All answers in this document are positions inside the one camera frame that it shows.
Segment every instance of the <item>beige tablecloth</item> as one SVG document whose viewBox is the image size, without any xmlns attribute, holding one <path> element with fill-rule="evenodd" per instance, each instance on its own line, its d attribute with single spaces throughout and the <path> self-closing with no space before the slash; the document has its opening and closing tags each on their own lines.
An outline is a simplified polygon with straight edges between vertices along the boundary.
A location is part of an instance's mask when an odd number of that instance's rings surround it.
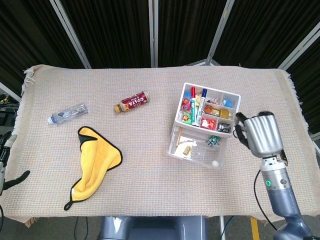
<svg viewBox="0 0 320 240">
<path fill-rule="evenodd" d="M 38 65 L 27 76 L 6 179 L 25 170 L 31 174 L 0 198 L 9 218 L 24 222 L 30 217 L 251 215 L 262 219 L 253 191 L 261 160 L 237 139 L 228 140 L 224 170 L 166 154 L 184 82 L 240 94 L 240 111 L 247 116 L 274 112 L 301 213 L 320 214 L 315 149 L 285 71 L 234 66 L 65 69 Z M 114 104 L 143 90 L 149 92 L 150 103 L 115 113 Z M 89 114 L 60 126 L 47 123 L 53 112 L 81 102 Z M 116 145 L 123 163 L 107 172 L 89 199 L 64 211 L 70 188 L 82 173 L 77 135 L 82 126 L 94 128 Z M 257 194 L 266 214 L 279 219 L 261 177 Z"/>
</svg>

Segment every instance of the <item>yellow item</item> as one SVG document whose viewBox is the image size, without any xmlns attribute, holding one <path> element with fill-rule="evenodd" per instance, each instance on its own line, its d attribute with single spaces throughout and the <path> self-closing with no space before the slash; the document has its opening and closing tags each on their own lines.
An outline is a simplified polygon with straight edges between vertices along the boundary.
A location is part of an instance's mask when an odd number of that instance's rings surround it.
<svg viewBox="0 0 320 240">
<path fill-rule="evenodd" d="M 195 95 L 195 106 L 199 107 L 201 101 L 201 94 L 200 95 Z"/>
<path fill-rule="evenodd" d="M 81 202 L 95 193 L 107 171 L 122 163 L 122 153 L 111 142 L 88 126 L 78 130 L 81 150 L 80 178 L 70 190 L 70 201 L 64 210 L 70 209 L 73 203 Z"/>
<path fill-rule="evenodd" d="M 260 240 L 257 219 L 250 217 L 253 240 Z"/>
<path fill-rule="evenodd" d="M 226 109 L 221 109 L 220 118 L 229 119 L 229 111 Z"/>
</svg>

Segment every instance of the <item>black cable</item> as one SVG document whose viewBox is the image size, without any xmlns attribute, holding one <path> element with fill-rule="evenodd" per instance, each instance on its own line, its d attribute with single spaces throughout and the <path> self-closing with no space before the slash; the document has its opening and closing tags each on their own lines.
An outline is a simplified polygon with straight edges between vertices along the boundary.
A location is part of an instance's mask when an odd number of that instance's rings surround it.
<svg viewBox="0 0 320 240">
<path fill-rule="evenodd" d="M 233 130 L 232 134 L 233 134 L 233 136 L 234 136 L 236 139 L 238 139 L 238 137 L 235 135 L 235 131 L 236 131 L 236 130 Z"/>
<path fill-rule="evenodd" d="M 223 235 L 224 235 L 224 233 L 225 233 L 225 231 L 226 231 L 229 223 L 231 222 L 231 220 L 232 220 L 233 218 L 234 218 L 234 216 L 230 217 L 229 220 L 226 222 L 226 224 L 225 224 L 225 226 L 224 226 L 224 229 L 223 229 L 223 231 L 222 231 L 222 233 L 221 233 L 220 240 L 222 239 L 222 237 L 223 237 Z"/>
<path fill-rule="evenodd" d="M 265 217 L 265 219 L 270 223 L 270 225 L 273 227 L 273 229 L 277 231 L 278 229 L 275 227 L 275 225 L 272 224 L 272 222 L 269 220 L 269 218 L 267 217 L 267 215 L 265 214 L 265 212 L 262 210 L 262 207 L 261 207 L 261 205 L 260 205 L 260 203 L 259 203 L 259 200 L 258 200 L 258 197 L 257 197 L 256 183 L 257 183 L 257 178 L 258 178 L 260 172 L 261 172 L 261 171 L 259 170 L 258 173 L 256 174 L 255 179 L 254 179 L 254 183 L 253 183 L 253 191 L 254 191 L 255 200 L 256 200 L 256 203 L 258 204 L 258 206 L 259 206 L 259 208 L 260 208 L 263 216 Z"/>
<path fill-rule="evenodd" d="M 5 220 L 4 210 L 2 209 L 1 205 L 0 205 L 0 211 L 1 211 L 1 224 L 0 224 L 0 232 L 1 232 L 2 227 L 4 225 L 4 220 Z"/>
<path fill-rule="evenodd" d="M 76 217 L 76 221 L 75 221 L 75 225 L 74 225 L 74 230 L 73 230 L 73 237 L 74 237 L 74 240 L 77 240 L 77 237 L 76 237 L 76 229 L 77 229 L 77 225 L 78 225 L 78 219 L 79 217 L 77 216 Z M 85 223 L 86 223 L 86 233 L 85 233 L 85 237 L 84 237 L 84 240 L 87 239 L 88 237 L 88 217 L 85 217 Z"/>
</svg>

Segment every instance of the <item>floor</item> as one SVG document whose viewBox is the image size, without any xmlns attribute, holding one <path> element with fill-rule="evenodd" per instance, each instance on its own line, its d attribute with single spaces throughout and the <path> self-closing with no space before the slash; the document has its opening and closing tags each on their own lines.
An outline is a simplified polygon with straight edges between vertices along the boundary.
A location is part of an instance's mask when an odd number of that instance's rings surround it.
<svg viewBox="0 0 320 240">
<path fill-rule="evenodd" d="M 304 220 L 316 236 L 320 236 L 320 216 L 304 216 Z M 102 217 L 88 217 L 88 240 L 96 240 L 100 233 Z M 76 217 L 51 217 L 40 218 L 30 228 L 14 220 L 5 218 L 3 228 L 0 234 L 0 240 L 72 240 L 74 239 L 74 227 Z M 283 221 L 275 223 L 279 228 Z M 212 217 L 208 221 L 209 240 L 219 240 L 219 218 Z M 260 240 L 272 240 L 273 229 L 264 221 L 258 221 Z M 77 225 L 77 240 L 83 240 L 86 234 L 85 217 L 80 217 Z M 227 240 L 250 240 L 252 239 L 252 230 L 250 217 L 235 216 L 230 222 L 226 231 Z"/>
</svg>

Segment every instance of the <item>plastic water bottle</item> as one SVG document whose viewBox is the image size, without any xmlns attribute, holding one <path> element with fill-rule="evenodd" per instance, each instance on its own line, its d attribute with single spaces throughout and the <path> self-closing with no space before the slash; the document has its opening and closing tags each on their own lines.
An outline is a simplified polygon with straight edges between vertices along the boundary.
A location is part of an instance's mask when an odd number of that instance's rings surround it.
<svg viewBox="0 0 320 240">
<path fill-rule="evenodd" d="M 69 107 L 65 110 L 53 113 L 51 117 L 48 117 L 49 124 L 62 124 L 68 122 L 75 117 L 79 117 L 88 112 L 87 107 L 83 104 L 77 104 L 75 106 Z"/>
</svg>

